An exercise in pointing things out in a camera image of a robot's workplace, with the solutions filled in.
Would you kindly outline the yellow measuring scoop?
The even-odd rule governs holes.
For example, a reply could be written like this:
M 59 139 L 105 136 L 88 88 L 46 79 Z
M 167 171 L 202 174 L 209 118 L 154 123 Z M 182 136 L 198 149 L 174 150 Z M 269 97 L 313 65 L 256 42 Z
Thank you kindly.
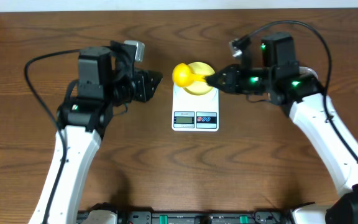
M 206 77 L 215 74 L 214 69 L 203 62 L 180 63 L 172 72 L 172 80 L 179 87 L 188 87 L 194 82 L 206 83 Z

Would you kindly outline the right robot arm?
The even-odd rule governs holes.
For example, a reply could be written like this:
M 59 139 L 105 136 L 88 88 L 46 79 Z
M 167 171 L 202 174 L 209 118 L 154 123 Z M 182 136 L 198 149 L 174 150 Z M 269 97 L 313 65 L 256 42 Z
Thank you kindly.
M 248 37 L 233 40 L 230 45 L 241 64 L 206 77 L 207 84 L 230 94 L 268 94 L 312 143 L 340 196 L 332 207 L 312 203 L 290 210 L 291 222 L 358 223 L 358 142 L 323 95 L 317 74 L 299 65 L 289 33 L 262 38 L 262 68 L 252 67 L 244 53 L 249 44 Z

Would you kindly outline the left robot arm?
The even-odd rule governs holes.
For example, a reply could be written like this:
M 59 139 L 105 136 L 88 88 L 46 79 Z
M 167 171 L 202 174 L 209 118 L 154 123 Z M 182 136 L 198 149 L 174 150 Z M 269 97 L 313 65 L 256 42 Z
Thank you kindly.
M 67 87 L 53 115 L 34 96 L 57 129 L 52 162 L 30 223 L 75 223 L 86 177 L 100 148 L 113 109 L 149 101 L 162 80 L 160 72 L 141 70 L 145 45 L 136 40 L 76 49 L 78 79 Z

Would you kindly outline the yellow plastic bowl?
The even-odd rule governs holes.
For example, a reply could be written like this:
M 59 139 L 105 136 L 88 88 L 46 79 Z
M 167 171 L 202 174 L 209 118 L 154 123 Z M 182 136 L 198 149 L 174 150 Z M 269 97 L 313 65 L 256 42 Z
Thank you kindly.
M 188 92 L 191 95 L 198 96 L 198 95 L 205 95 L 209 93 L 213 89 L 213 87 L 209 86 L 207 83 L 194 82 L 192 85 L 188 87 L 184 87 L 182 89 L 184 89 L 186 92 Z

